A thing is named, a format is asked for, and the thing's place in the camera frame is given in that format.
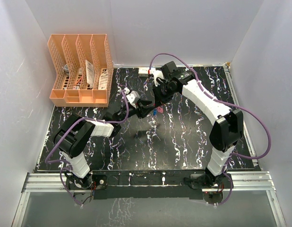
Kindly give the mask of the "red strap keychain with ring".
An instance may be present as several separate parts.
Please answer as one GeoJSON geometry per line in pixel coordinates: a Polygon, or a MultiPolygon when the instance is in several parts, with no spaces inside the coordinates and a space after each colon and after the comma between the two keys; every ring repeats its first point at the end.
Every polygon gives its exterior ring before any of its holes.
{"type": "Polygon", "coordinates": [[[157,107],[157,111],[159,112],[159,113],[163,113],[163,108],[162,107],[157,107]]]}

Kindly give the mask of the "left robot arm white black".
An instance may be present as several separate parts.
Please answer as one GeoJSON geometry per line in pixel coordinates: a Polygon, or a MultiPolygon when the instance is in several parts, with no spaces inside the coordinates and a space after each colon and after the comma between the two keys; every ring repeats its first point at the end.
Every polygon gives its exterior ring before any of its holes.
{"type": "Polygon", "coordinates": [[[68,180],[77,187],[87,189],[92,184],[92,174],[83,154],[87,142],[91,137],[112,138],[121,129],[120,122],[126,117],[136,115],[138,118],[146,117],[152,110],[158,107],[160,102],[138,99],[131,104],[111,103],[100,121],[83,119],[78,114],[72,114],[52,135],[51,141],[62,152],[71,170],[65,171],[68,180]]]}

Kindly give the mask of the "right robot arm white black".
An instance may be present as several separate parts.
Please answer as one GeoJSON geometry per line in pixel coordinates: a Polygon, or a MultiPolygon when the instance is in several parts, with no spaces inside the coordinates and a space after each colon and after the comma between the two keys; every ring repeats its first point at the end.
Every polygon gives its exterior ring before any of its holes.
{"type": "Polygon", "coordinates": [[[210,120],[212,129],[209,140],[213,146],[212,154],[205,168],[205,175],[197,178],[197,181],[204,186],[217,187],[225,177],[228,158],[243,136],[242,111],[232,110],[219,103],[214,96],[207,95],[207,90],[196,79],[195,73],[191,70],[180,70],[173,61],[159,70],[149,70],[148,73],[154,77],[156,107],[170,102],[175,93],[180,93],[210,120]]]}

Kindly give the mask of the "small white red box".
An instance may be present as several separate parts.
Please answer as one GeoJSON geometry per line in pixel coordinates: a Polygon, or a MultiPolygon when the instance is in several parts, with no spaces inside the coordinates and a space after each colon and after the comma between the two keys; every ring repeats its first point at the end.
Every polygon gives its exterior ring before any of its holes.
{"type": "Polygon", "coordinates": [[[148,77],[149,74],[149,68],[148,67],[140,67],[138,68],[138,76],[139,77],[148,77]]]}

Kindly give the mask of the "white labelled packet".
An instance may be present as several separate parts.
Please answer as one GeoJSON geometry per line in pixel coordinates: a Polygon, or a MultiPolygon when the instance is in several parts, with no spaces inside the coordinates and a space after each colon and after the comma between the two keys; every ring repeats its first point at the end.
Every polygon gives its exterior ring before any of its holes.
{"type": "Polygon", "coordinates": [[[109,78],[109,74],[108,74],[107,71],[104,71],[100,75],[100,77],[99,77],[99,84],[98,84],[98,89],[99,90],[106,90],[107,89],[108,78],[109,78]]]}

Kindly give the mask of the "white paper packet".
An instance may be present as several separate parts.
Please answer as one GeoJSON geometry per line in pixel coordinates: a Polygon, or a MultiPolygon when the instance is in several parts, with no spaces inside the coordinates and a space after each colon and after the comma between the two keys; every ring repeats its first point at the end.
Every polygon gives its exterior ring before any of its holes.
{"type": "Polygon", "coordinates": [[[94,86],[94,66],[88,60],[85,60],[85,63],[86,63],[86,81],[87,84],[92,89],[94,86]]]}

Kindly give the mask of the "orange plastic file organizer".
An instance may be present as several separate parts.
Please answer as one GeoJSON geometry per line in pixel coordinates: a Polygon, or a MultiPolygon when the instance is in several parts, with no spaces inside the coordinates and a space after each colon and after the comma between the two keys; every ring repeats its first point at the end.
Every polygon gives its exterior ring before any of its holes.
{"type": "Polygon", "coordinates": [[[57,107],[107,107],[110,100],[113,63],[106,34],[54,34],[48,48],[56,70],[50,99],[57,107]],[[86,81],[86,63],[94,66],[94,86],[86,81]],[[63,67],[67,64],[69,72],[63,67]],[[99,77],[109,74],[106,90],[99,90],[99,77]]]}

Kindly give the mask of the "round metal object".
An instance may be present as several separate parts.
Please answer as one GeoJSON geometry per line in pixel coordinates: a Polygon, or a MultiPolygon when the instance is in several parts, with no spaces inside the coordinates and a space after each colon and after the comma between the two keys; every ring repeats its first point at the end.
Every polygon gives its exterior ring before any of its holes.
{"type": "Polygon", "coordinates": [[[69,72],[67,64],[64,65],[63,69],[64,69],[65,72],[69,72]]]}

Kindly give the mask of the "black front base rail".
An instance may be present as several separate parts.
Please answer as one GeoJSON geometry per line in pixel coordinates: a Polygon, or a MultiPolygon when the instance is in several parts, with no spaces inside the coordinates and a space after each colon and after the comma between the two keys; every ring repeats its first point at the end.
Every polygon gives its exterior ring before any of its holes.
{"type": "Polygon", "coordinates": [[[204,170],[94,171],[95,200],[116,198],[203,199],[202,189],[190,181],[204,170]]]}

